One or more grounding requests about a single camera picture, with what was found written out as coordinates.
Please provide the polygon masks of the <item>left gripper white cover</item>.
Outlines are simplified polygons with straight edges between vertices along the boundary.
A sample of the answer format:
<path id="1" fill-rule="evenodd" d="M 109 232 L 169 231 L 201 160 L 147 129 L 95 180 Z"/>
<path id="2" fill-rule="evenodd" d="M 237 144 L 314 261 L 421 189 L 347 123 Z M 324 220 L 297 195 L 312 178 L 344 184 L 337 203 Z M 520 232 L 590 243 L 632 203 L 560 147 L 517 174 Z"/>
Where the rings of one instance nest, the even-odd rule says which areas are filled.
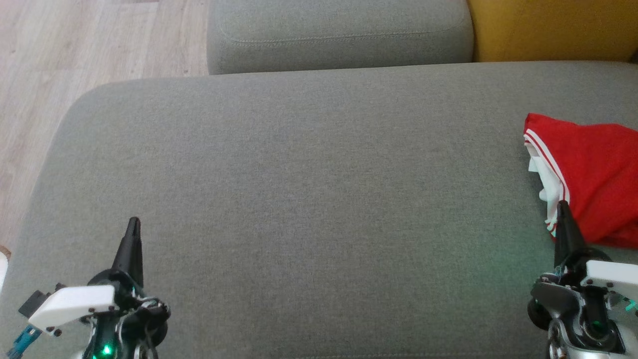
<path id="1" fill-rule="evenodd" d="M 31 331 L 61 335 L 61 326 L 83 321 L 91 332 L 87 352 L 155 352 L 168 334 L 171 309 L 144 289 L 141 220 L 131 217 L 112 269 L 86 286 L 58 285 L 27 302 Z"/>

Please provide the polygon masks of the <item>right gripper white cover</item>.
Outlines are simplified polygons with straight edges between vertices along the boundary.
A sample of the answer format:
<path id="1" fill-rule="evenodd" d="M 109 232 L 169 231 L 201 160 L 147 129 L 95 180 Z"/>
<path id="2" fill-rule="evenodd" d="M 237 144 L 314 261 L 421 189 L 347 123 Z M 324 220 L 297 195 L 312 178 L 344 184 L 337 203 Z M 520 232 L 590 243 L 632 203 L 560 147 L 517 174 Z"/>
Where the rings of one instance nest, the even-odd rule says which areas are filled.
<path id="1" fill-rule="evenodd" d="M 547 332 L 548 351 L 635 351 L 637 332 L 614 306 L 637 310 L 637 266 L 611 261 L 586 241 L 566 200 L 557 204 L 553 273 L 535 280 L 528 316 Z"/>

